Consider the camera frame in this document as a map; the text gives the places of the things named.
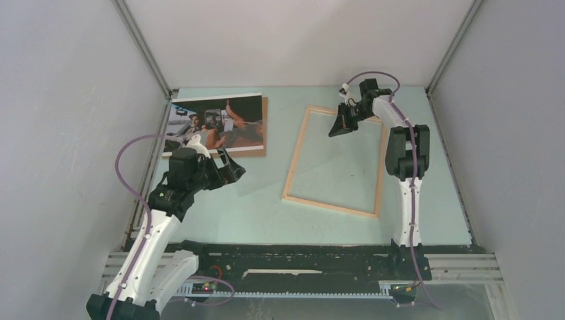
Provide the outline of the wooden picture frame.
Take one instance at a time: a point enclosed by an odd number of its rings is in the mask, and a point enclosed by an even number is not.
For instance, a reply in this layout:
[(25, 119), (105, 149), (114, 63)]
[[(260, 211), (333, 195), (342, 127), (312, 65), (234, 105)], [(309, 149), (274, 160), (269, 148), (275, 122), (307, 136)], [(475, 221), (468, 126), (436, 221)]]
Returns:
[(329, 137), (336, 116), (336, 109), (306, 108), (282, 199), (380, 219), (386, 128), (371, 117), (352, 133)]

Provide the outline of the printed photo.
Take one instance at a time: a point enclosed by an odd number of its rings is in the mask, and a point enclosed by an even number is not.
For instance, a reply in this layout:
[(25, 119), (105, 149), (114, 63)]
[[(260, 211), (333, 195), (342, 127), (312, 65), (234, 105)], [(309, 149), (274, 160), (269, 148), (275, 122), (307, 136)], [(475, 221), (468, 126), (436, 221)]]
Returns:
[(257, 95), (263, 96), (262, 93), (243, 93), (173, 99), (165, 127), (165, 134), (174, 139), (172, 141), (165, 141), (163, 155), (168, 157), (172, 151), (181, 146), (182, 141), (188, 141), (195, 134), (201, 136), (201, 143), (211, 153), (219, 148), (223, 148), (218, 146), (218, 134), (223, 126), (221, 115), (221, 108), (225, 106), (223, 100), (230, 97)]

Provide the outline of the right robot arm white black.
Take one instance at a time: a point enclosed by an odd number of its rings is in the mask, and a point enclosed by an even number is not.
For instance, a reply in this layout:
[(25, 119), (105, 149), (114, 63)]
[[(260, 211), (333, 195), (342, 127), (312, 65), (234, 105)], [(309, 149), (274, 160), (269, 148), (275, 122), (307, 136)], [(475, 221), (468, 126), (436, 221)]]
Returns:
[(400, 190), (400, 215), (392, 240), (399, 247), (417, 247), (422, 243), (419, 228), (419, 200), (422, 180), (430, 165), (430, 128), (414, 124), (394, 101), (394, 91), (382, 89), (376, 79), (359, 85), (360, 100), (349, 92), (349, 84), (339, 89), (343, 102), (337, 107), (336, 120), (329, 137), (352, 133), (359, 123), (378, 117), (388, 130), (384, 166), (396, 179)]

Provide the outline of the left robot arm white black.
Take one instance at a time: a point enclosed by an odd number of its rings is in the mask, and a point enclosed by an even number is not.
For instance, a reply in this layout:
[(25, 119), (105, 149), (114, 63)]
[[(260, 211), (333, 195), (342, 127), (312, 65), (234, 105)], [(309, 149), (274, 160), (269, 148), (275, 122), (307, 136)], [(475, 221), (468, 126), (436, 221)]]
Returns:
[(200, 191), (212, 191), (237, 182), (246, 172), (224, 150), (219, 167), (206, 147), (177, 149), (169, 169), (149, 195), (149, 212), (122, 267), (101, 295), (86, 305), (91, 319), (160, 319), (166, 304), (191, 275), (204, 277), (211, 260), (189, 249), (175, 251), (162, 271), (157, 267), (175, 230), (183, 222)]

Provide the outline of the brown backing board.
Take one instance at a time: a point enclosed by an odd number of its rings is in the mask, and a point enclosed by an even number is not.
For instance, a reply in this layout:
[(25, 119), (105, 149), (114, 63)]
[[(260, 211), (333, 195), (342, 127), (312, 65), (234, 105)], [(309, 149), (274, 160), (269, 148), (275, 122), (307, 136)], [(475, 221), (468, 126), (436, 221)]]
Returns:
[(230, 97), (223, 102), (218, 146), (227, 149), (233, 157), (264, 157), (267, 154), (268, 99), (257, 95)]

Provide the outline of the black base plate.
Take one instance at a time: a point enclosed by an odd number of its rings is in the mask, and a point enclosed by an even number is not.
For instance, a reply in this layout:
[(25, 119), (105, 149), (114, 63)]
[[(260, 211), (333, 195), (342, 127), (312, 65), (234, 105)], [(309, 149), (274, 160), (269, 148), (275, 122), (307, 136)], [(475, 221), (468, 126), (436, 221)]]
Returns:
[(416, 283), (432, 278), (421, 246), (237, 245), (184, 240), (199, 257), (197, 275), (218, 275), (237, 293), (348, 295), (380, 293), (382, 281)]

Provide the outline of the aluminium rail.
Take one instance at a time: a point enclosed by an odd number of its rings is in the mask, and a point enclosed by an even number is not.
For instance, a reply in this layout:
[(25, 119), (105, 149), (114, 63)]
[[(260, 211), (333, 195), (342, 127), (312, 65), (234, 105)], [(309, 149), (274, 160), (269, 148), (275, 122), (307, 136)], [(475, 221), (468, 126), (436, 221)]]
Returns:
[[(112, 280), (125, 262), (124, 252), (110, 253), (101, 276), (102, 281)], [(163, 253), (157, 272), (172, 259), (173, 253)], [(432, 282), (437, 284), (470, 283), (501, 284), (502, 272), (494, 254), (426, 254)]]

